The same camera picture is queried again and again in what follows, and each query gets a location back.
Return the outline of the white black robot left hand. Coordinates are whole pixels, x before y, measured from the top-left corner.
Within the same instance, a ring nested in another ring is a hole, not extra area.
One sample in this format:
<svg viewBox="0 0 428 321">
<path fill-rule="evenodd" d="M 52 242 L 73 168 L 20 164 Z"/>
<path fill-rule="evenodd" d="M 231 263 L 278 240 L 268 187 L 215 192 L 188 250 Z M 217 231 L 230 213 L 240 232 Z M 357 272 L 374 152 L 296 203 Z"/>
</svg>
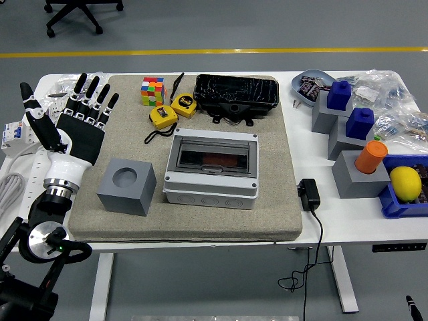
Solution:
<svg viewBox="0 0 428 321">
<path fill-rule="evenodd" d="M 44 185 L 47 187 L 59 182 L 78 189 L 84 172 L 95 165 L 100 154 L 105 135 L 104 127 L 119 95 L 115 93 L 107 107 L 101 111 L 101 104 L 110 89 L 110 85 L 106 84 L 95 105 L 91 106 L 90 100 L 100 78 L 94 77 L 86 93 L 80 98 L 86 78 L 87 74 L 81 74 L 56 123 L 35 99 L 30 85 L 20 83 L 26 118 L 50 160 L 50 168 L 44 179 Z"/>
</svg>

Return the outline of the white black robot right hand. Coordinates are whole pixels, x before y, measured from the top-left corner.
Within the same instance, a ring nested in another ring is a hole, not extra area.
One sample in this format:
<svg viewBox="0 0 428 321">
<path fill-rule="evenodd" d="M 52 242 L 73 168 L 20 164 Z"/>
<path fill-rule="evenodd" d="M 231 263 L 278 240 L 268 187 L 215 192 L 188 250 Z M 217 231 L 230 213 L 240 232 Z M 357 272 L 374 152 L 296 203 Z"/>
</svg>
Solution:
<svg viewBox="0 0 428 321">
<path fill-rule="evenodd" d="M 406 295 L 406 301 L 407 301 L 407 305 L 409 307 L 409 311 L 411 313 L 411 317 L 413 321 L 423 321 L 423 317 L 418 309 L 418 307 L 416 306 L 414 300 L 412 299 L 412 297 L 410 295 Z"/>
</svg>

